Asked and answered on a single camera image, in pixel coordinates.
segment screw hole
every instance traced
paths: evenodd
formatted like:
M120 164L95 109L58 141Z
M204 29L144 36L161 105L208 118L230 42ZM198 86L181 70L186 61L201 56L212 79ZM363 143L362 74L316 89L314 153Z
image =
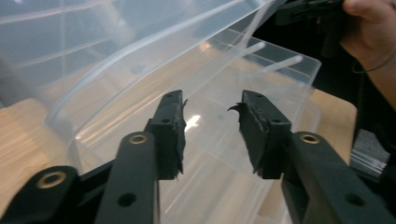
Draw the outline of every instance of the screw hole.
M37 187L40 189L50 189L57 185L60 185L62 182L66 180L66 173L62 171L52 172L46 175L43 175L38 182Z
M303 134L300 136L300 139L303 140L303 142L306 142L308 144L317 144L320 142L318 138L316 138L314 135L310 134Z
M145 135L135 135L129 139L129 142L132 144L142 144L145 143L148 138Z
M352 203L356 206L359 206L359 207L364 206L364 200L356 194L348 193L345 195L345 199L347 202Z
M124 193L119 197L117 203L121 207L128 207L136 201L136 195L132 193Z

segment transparent plastic container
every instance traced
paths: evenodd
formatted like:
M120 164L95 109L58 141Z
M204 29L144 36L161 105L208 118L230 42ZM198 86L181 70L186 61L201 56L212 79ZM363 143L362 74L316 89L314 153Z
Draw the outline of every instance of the transparent plastic container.
M252 173L238 115L227 109L241 101L242 90L257 91L298 123L319 62L269 43L255 54L245 55L248 48L233 44L241 38L241 34L225 30L137 81L78 130L68 158L83 171L113 159L120 138L144 129L163 94L183 90L189 100L184 109L188 123L185 171L176 181L161 183L163 223L253 223L273 182ZM258 43L258 39L249 39L251 46ZM301 57L304 71L296 63L262 72L296 56ZM121 72L128 76L131 69L122 67ZM55 120L77 120L79 113L85 113L81 108L91 109L91 101L85 102L83 96L101 99L105 94L96 91L95 85L93 82L70 98Z
M53 164L86 173L112 160L163 94L183 90L184 175L161 182L162 223L273 220L258 217L273 181L252 173L238 115L227 109L242 90L257 91L294 130L304 120L314 131L319 114L307 96L319 62L250 38L271 1L40 2L0 3L0 61L8 88L22 85L47 108L44 127L59 141L40 143ZM224 30L258 9L244 34Z

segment wooden surface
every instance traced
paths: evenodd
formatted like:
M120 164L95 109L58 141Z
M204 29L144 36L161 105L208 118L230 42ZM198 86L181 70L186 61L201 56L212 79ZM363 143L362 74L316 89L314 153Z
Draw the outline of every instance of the wooden surface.
M310 99L321 114L317 133L324 136L337 153L348 161L356 108L318 90L313 92ZM52 141L54 147L59 143L52 133L42 128L46 113L45 108L34 100L0 110L0 214L3 214L12 196L24 182L50 164L49 152L43 151L42 142L46 141L47 144ZM272 210L264 206L261 215L270 217L269 211Z

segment black metal bracket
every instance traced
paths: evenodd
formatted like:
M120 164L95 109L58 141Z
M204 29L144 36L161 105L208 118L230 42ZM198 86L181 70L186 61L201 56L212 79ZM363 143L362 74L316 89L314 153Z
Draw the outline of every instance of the black metal bracket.
M290 122L263 95L244 91L239 114L254 172L280 178L293 223L395 223L376 196L314 133L291 133Z
M144 132L126 135L118 154L85 175L55 166L34 175L0 223L160 223L159 180L182 171L181 91L161 99Z

